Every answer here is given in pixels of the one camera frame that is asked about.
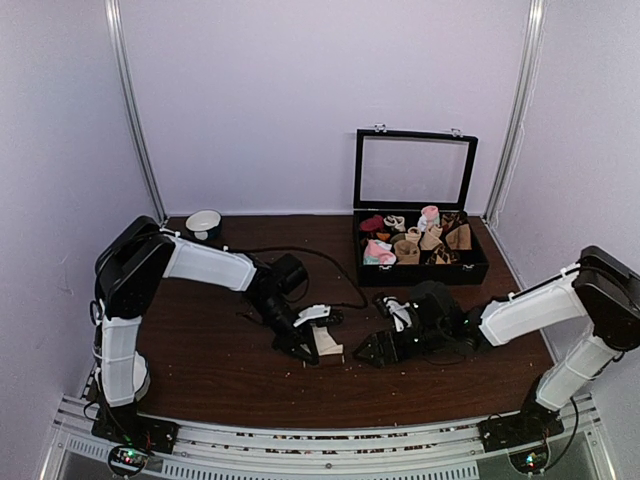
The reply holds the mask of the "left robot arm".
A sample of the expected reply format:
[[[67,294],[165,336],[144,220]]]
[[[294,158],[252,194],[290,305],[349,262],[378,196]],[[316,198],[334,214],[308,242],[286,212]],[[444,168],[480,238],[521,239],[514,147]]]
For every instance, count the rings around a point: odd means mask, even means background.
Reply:
[[[315,365],[319,352],[308,322],[287,300],[307,279],[295,255],[264,262],[247,252],[186,239],[149,216],[135,218],[95,263],[100,382],[112,407],[103,420],[106,429],[123,444],[143,436],[142,419],[125,406],[137,401],[149,376],[138,350],[143,321],[158,317],[170,288],[186,294],[197,308],[204,307],[207,290],[216,300],[243,297],[273,332],[276,350]]]

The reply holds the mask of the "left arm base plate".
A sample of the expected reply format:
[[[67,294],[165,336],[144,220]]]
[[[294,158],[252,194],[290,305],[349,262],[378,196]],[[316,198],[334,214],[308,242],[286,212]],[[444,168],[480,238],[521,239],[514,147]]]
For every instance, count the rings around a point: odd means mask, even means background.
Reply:
[[[95,437],[165,454],[173,452],[178,431],[179,425],[175,422],[144,416],[136,417],[129,425],[104,417],[95,420],[91,428]]]

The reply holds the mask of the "tan brown ribbed sock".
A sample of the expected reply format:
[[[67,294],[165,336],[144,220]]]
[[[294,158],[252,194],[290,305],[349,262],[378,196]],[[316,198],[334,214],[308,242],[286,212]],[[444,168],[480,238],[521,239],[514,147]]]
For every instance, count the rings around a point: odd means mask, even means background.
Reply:
[[[451,229],[447,233],[445,240],[452,250],[470,251],[472,249],[470,225],[465,223]]]

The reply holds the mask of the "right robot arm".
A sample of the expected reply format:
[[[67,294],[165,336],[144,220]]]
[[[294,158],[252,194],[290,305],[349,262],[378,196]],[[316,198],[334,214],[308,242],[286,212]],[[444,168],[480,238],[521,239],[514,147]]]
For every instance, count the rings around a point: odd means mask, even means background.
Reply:
[[[587,382],[639,346],[639,275],[597,246],[584,248],[555,276],[468,311],[435,281],[413,287],[406,302],[379,294],[374,303],[392,327],[369,335],[353,355],[377,368],[446,348],[503,346],[554,324],[589,319],[578,343],[533,383],[514,417],[513,433],[526,442],[545,431]]]

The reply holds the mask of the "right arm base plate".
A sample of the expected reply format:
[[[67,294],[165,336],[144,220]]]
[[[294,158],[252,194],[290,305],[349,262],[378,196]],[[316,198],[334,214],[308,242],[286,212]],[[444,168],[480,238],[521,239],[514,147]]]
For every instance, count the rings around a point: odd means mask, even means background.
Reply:
[[[549,437],[565,431],[558,417],[541,419],[522,413],[487,418],[479,422],[477,427],[486,453],[543,443]]]

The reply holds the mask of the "cream and brown sock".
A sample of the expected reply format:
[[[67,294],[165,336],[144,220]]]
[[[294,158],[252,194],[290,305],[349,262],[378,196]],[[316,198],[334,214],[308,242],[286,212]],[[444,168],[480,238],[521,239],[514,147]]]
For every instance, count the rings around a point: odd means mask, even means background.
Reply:
[[[326,368],[344,364],[344,345],[333,338],[327,327],[313,325],[312,334],[319,357],[318,367]]]

